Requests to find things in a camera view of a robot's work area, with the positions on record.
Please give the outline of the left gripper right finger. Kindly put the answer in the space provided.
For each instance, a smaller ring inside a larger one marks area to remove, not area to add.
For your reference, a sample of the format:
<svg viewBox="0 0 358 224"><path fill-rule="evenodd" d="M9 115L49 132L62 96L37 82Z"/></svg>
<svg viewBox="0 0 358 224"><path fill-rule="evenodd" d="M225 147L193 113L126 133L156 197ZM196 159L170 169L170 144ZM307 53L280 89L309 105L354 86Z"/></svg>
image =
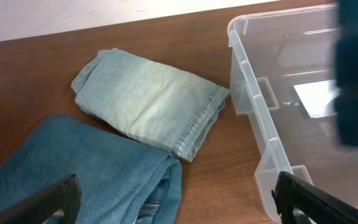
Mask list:
<svg viewBox="0 0 358 224"><path fill-rule="evenodd" d="M358 224L358 209L288 172L271 193L282 224Z"/></svg>

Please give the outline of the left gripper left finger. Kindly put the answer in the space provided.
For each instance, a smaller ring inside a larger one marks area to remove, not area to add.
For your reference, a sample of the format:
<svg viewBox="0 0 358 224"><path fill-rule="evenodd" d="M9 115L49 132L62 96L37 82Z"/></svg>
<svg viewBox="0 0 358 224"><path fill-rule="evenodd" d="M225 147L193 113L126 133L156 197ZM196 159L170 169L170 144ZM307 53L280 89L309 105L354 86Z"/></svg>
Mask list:
<svg viewBox="0 0 358 224"><path fill-rule="evenodd" d="M37 193L0 211L0 224L74 223L81 207L81 190L75 174L69 174Z"/></svg>

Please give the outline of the dark teal cloth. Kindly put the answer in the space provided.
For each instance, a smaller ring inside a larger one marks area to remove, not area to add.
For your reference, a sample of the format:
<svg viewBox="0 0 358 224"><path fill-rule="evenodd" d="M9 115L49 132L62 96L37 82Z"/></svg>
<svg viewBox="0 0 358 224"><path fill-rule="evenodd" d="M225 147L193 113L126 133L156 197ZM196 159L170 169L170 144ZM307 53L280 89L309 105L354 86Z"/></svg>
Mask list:
<svg viewBox="0 0 358 224"><path fill-rule="evenodd" d="M358 147L358 0L338 0L339 38L334 67L339 95L334 100L343 144Z"/></svg>

